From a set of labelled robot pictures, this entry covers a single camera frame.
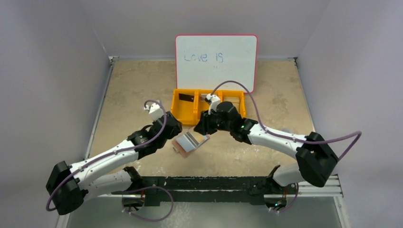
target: white wall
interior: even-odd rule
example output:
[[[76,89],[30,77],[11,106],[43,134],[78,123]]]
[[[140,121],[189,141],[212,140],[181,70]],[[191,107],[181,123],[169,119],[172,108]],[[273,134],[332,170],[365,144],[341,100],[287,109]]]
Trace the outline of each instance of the white wall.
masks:
[[[0,2],[0,227],[54,227],[53,166],[83,158],[109,69],[77,0]]]
[[[317,131],[363,131],[338,165],[354,228],[403,226],[402,12],[401,0],[331,0],[298,61]]]
[[[175,36],[254,33],[259,56],[298,56],[330,0],[81,0],[108,55],[174,57]]]

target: beige countertop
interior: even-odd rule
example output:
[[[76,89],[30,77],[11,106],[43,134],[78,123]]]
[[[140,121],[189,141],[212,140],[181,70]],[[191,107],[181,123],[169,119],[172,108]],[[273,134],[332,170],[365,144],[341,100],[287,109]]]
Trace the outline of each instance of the beige countertop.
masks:
[[[160,99],[169,111],[175,87],[174,61],[117,61],[90,157],[114,147],[152,122],[143,110],[145,100]],[[313,130],[293,61],[259,61],[252,95],[266,126],[279,130],[288,128],[298,134],[309,134]],[[256,119],[248,95],[245,95],[245,106],[246,117]],[[240,143],[228,132],[217,132],[187,158],[176,153],[168,141],[156,153],[125,166],[134,166],[142,176],[266,176],[274,166],[293,162],[296,161],[285,154]]]

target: purple cable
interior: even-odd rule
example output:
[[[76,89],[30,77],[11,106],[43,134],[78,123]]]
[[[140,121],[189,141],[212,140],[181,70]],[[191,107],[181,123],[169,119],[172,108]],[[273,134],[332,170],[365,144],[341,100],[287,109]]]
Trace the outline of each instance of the purple cable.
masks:
[[[147,189],[160,189],[160,190],[163,190],[164,192],[166,192],[166,194],[168,194],[169,198],[171,198],[171,208],[169,209],[168,214],[166,214],[164,217],[159,218],[159,219],[144,218],[144,217],[141,217],[141,216],[136,215],[136,214],[134,214],[134,213],[131,213],[130,211],[128,211],[127,209],[125,209],[125,205],[123,204],[123,199],[122,199],[123,211],[126,212],[126,213],[128,213],[128,214],[131,215],[131,216],[134,216],[134,217],[136,217],[136,218],[138,218],[138,219],[141,219],[141,220],[144,220],[144,221],[147,221],[147,222],[159,222],[159,221],[162,221],[162,220],[166,219],[166,218],[172,213],[172,210],[173,210],[173,197],[172,197],[172,195],[168,192],[168,190],[166,190],[166,189],[164,189],[164,188],[161,188],[161,187],[158,187],[158,186],[150,186],[150,187],[145,187],[145,188],[142,188],[142,189],[136,189],[136,190],[131,190],[131,191],[124,191],[122,194],[133,194],[133,193],[135,193],[135,192],[139,192],[139,191],[143,191],[143,190],[147,190]]]
[[[285,135],[281,135],[281,134],[277,134],[277,133],[271,132],[270,130],[266,129],[266,127],[265,127],[264,124],[262,123],[262,121],[261,121],[261,119],[260,119],[258,107],[257,107],[257,105],[256,105],[255,99],[253,99],[252,94],[250,94],[249,90],[248,90],[244,85],[242,85],[241,83],[239,83],[239,82],[237,82],[237,81],[233,81],[233,80],[228,80],[228,81],[222,82],[222,83],[220,83],[217,87],[215,87],[215,89],[212,91],[211,95],[213,95],[213,93],[214,93],[220,86],[222,86],[223,84],[228,83],[228,82],[232,82],[232,83],[238,84],[238,85],[240,85],[243,89],[246,90],[246,92],[249,94],[249,96],[250,96],[250,98],[251,98],[251,100],[252,100],[253,106],[255,106],[256,116],[258,117],[258,122],[259,122],[260,126],[261,126],[263,129],[265,129],[265,131],[266,131],[267,133],[269,133],[269,134],[271,134],[271,135],[273,135],[273,136],[276,136],[276,137],[279,137],[279,138],[283,138],[283,139],[293,140],[293,141],[299,142],[299,143],[311,144],[311,145],[321,145],[321,144],[335,143],[335,142],[343,141],[343,140],[349,139],[349,138],[351,138],[351,137],[353,137],[353,136],[356,136],[356,138],[351,142],[351,144],[347,147],[347,149],[340,155],[339,160],[341,160],[341,159],[347,154],[347,152],[353,147],[353,145],[354,145],[354,144],[358,141],[358,139],[361,137],[362,132],[361,132],[361,131],[356,131],[356,132],[354,132],[354,133],[348,134],[348,135],[343,136],[343,137],[339,137],[339,138],[335,138],[335,139],[331,139],[331,140],[324,140],[324,141],[312,142],[312,141],[306,141],[306,140],[301,140],[301,139],[294,139],[294,138],[289,137],[289,136],[285,136]]]
[[[298,192],[299,192],[299,184],[298,184],[298,183],[295,183],[295,185],[296,185],[296,187],[297,187],[297,190],[296,190],[296,192],[295,192],[294,198],[291,200],[291,202],[290,202],[283,210],[280,210],[279,212],[282,213],[282,212],[288,210],[288,209],[294,204],[294,202],[297,200],[297,196],[298,196]]]
[[[119,149],[119,150],[116,151],[117,153],[124,152],[124,151],[129,151],[129,150],[133,150],[133,149],[136,149],[136,148],[138,148],[138,147],[147,145],[147,144],[151,143],[152,141],[154,141],[156,138],[158,138],[158,136],[160,136],[161,133],[163,132],[163,130],[164,130],[164,128],[165,128],[165,125],[166,125],[166,118],[167,118],[165,109],[164,109],[164,107],[162,106],[161,103],[159,103],[159,102],[157,102],[157,101],[155,101],[155,100],[146,100],[146,101],[144,102],[144,107],[145,107],[145,105],[146,105],[148,102],[154,102],[154,103],[156,103],[156,104],[159,105],[159,106],[161,107],[161,109],[163,110],[163,113],[164,113],[164,121],[163,121],[162,128],[160,129],[160,131],[159,131],[152,139],[150,139],[150,140],[148,140],[148,141],[146,141],[146,142],[144,142],[144,143],[142,143],[142,144],[139,144],[139,145],[137,145],[137,146],[132,146],[132,147],[128,147],[128,148]],[[85,169],[85,168],[87,168],[88,166],[90,166],[91,164],[93,164],[93,163],[95,163],[95,162],[97,162],[97,161],[99,161],[99,160],[101,160],[101,159],[104,159],[104,158],[106,158],[106,157],[108,157],[108,156],[114,155],[114,154],[115,154],[114,152],[106,153],[106,154],[104,154],[104,155],[102,155],[102,156],[100,156],[100,157],[98,157],[98,158],[96,158],[96,159],[93,159],[92,161],[90,161],[90,162],[84,164],[84,165],[82,166],[82,168]],[[80,172],[80,170],[76,170],[76,171],[72,172],[72,173],[71,173],[70,175],[68,175],[64,180],[61,181],[61,183],[55,188],[55,190],[53,190],[52,194],[49,196],[48,202],[46,203],[46,210],[47,210],[47,211],[54,211],[54,210],[56,210],[56,207],[54,207],[54,208],[49,208],[50,203],[51,203],[53,197],[55,196],[56,192],[57,192],[70,178],[72,178],[72,177],[73,177],[74,175],[76,175],[78,172]]]

